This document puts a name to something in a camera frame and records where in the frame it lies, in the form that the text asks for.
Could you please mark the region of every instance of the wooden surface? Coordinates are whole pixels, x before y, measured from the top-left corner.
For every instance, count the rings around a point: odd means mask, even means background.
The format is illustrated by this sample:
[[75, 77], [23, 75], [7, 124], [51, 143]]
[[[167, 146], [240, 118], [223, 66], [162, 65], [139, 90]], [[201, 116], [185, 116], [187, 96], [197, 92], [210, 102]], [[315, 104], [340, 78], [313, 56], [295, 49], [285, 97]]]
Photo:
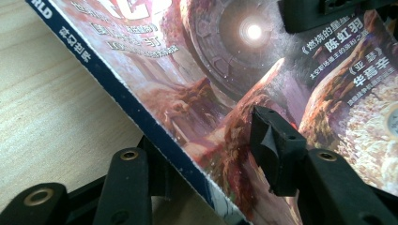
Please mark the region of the wooden surface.
[[[22, 0], [0, 1], [0, 211], [33, 185], [106, 174], [141, 131]], [[155, 224], [222, 224], [182, 180]]]

